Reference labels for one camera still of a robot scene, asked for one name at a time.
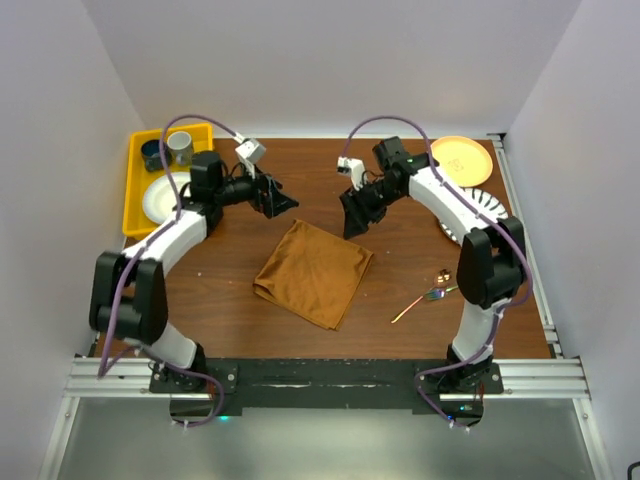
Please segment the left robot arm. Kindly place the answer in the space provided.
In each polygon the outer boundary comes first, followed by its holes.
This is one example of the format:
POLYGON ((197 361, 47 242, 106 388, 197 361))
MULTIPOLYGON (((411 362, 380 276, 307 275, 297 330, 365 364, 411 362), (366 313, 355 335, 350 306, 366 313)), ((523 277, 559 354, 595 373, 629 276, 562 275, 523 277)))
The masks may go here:
POLYGON ((165 276, 213 233, 225 207, 248 203, 268 219, 298 207, 281 188, 251 164, 234 177, 218 153, 194 156, 188 190, 178 194, 174 212, 142 241, 121 252, 106 251, 96 260, 89 324, 104 336, 100 377, 115 365, 110 352, 113 341, 120 340, 170 370, 173 382, 185 392, 214 386, 203 347, 169 320, 165 276))

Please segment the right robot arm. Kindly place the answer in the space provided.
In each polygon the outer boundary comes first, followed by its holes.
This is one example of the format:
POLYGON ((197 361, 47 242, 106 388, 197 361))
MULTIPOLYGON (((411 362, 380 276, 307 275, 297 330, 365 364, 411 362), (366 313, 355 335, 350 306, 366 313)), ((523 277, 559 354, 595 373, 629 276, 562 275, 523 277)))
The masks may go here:
POLYGON ((461 247, 456 284, 464 299, 463 314, 446 363, 419 373, 418 384, 469 392, 489 371, 505 310, 530 275, 523 224, 474 205, 431 151, 412 155, 399 138, 391 137, 375 145, 373 153, 381 170, 375 180, 368 179, 361 160, 347 155, 337 160, 338 173, 352 183, 340 196, 343 236, 366 233, 402 198, 420 203, 449 228, 461 247))

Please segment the brown cloth napkin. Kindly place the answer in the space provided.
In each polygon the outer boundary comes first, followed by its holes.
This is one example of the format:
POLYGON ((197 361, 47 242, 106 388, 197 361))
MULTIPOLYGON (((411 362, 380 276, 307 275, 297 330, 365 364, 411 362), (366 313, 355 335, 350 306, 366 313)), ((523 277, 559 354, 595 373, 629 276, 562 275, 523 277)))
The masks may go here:
POLYGON ((373 253, 295 220, 253 281, 259 297, 326 330, 337 331, 373 253))

